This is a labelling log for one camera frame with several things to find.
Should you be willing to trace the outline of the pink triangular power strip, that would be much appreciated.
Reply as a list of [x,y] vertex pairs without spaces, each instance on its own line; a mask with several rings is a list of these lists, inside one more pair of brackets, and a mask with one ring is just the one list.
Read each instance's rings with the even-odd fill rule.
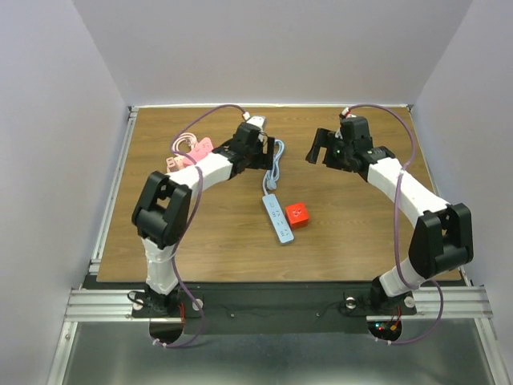
[[196,146],[188,152],[188,157],[184,158],[184,164],[190,165],[204,159],[213,150],[212,141],[209,137],[204,137]]

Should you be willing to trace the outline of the blue power strip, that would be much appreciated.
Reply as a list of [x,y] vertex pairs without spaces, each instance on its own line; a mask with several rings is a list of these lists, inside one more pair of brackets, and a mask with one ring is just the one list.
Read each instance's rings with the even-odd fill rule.
[[262,202],[279,242],[282,245],[292,242],[294,240],[293,232],[276,196],[274,194],[266,194],[262,197]]

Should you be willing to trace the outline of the red cube socket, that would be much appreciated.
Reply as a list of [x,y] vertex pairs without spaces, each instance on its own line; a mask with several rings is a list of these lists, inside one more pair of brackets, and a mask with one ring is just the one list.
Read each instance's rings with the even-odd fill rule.
[[304,228],[309,223],[309,213],[303,202],[288,205],[285,208],[285,217],[291,230]]

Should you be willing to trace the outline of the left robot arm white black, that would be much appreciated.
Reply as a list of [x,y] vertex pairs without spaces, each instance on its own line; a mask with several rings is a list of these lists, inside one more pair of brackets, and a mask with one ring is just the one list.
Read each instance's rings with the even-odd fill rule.
[[269,170],[274,139],[265,134],[265,117],[241,123],[230,140],[197,164],[177,172],[153,172],[147,178],[131,217],[140,236],[147,262],[145,295],[135,302],[159,315],[173,314],[179,306],[173,290],[179,285],[172,267],[176,247],[188,228],[200,194],[215,184],[231,180],[245,169]]

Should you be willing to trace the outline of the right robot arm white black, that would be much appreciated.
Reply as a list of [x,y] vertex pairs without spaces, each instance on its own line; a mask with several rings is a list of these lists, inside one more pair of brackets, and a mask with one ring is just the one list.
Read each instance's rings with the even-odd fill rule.
[[471,211],[463,203],[452,205],[417,181],[386,147],[374,146],[366,118],[342,117],[337,131],[318,128],[305,159],[332,169],[357,173],[394,203],[414,228],[405,260],[371,283],[369,304],[386,313],[403,294],[431,278],[455,270],[474,258]]

